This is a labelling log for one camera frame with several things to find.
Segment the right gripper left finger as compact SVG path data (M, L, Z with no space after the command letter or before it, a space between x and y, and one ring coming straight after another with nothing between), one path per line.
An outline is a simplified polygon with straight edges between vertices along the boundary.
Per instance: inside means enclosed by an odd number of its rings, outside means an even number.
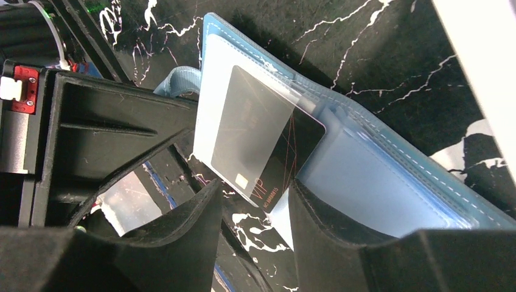
M221 181L123 237L1 228L2 291L210 291Z

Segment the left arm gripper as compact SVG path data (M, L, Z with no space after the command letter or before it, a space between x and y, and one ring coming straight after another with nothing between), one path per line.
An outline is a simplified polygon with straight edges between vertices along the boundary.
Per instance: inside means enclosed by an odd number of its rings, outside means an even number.
M6 60L1 224L75 223L92 198L195 126L197 103Z

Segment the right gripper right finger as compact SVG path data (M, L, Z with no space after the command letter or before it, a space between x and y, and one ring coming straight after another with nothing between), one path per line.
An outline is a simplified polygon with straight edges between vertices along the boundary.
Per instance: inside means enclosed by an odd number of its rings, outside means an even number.
M288 195L300 291L514 291L515 232L377 232L293 180Z

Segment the blue leather card holder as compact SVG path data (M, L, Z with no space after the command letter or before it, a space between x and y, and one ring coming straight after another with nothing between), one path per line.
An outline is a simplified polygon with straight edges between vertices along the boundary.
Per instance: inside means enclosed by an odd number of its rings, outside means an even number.
M292 243L293 180L353 226L514 231L515 220L352 99L298 74L215 13L200 69L173 69L161 96L199 95L193 156L273 218Z

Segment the black VIP card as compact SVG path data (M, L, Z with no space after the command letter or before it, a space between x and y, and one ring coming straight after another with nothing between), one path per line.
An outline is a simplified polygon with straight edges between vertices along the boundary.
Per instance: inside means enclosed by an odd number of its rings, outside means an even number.
M269 213L325 133L321 122L233 66L211 166Z

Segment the white plastic basket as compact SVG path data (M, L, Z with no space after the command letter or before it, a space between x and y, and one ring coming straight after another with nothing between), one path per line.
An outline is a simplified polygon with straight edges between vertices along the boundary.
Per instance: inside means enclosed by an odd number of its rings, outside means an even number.
M515 176L515 1L433 1L476 101Z

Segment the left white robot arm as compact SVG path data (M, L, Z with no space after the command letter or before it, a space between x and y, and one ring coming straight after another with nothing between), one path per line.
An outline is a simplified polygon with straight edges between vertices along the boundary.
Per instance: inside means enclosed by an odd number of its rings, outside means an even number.
M193 131L199 87L190 67L135 86L81 2L1 2L1 224L77 226Z

